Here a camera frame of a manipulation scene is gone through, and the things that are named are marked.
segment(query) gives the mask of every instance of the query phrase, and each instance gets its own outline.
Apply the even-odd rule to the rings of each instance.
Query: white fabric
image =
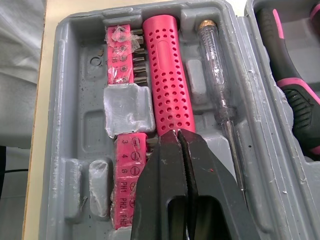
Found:
[[[29,148],[45,0],[0,0],[0,145]]]
[[[43,0],[0,1],[0,77],[37,83],[44,30]]]

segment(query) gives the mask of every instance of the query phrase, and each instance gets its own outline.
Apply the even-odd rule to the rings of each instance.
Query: pink and black handle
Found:
[[[302,148],[320,155],[320,98],[302,80],[289,56],[277,10],[263,8],[256,20],[273,77],[293,110],[293,134]]]
[[[315,5],[313,5],[313,7],[311,8],[310,21],[312,23],[314,30],[320,36],[320,1]]]

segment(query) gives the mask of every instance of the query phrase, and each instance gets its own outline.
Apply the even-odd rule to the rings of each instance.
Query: pink screwdriver handle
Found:
[[[143,23],[149,54],[156,129],[196,131],[184,67],[177,21],[170,15],[153,16]]]

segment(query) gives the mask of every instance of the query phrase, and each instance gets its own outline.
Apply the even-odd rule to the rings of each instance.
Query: beige table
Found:
[[[58,23],[68,15],[74,13],[164,1],[165,0],[47,0],[22,239],[38,239],[48,127],[51,67],[55,31]],[[238,16],[243,16],[246,0],[228,0],[228,2],[232,4]]]

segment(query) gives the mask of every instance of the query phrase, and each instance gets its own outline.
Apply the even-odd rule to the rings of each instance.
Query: gray plastic tool case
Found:
[[[60,22],[55,34],[39,239],[130,239],[130,227],[115,231],[109,215],[115,158],[113,139],[105,131],[105,27],[130,24],[138,29],[147,18],[161,14],[178,19],[196,131],[234,175],[228,141],[212,113],[196,33],[202,20],[218,24],[237,109],[235,126],[249,211],[261,239],[320,239],[320,162],[304,157],[292,134],[293,114],[273,80],[255,19],[261,7],[278,9],[289,54],[319,95],[315,69],[319,69],[320,41],[308,22],[312,4],[310,0],[249,1],[245,16],[236,17],[231,5],[221,0],[182,0],[78,13]],[[93,170],[102,177],[89,183]],[[102,208],[91,198],[95,193],[106,199]]]

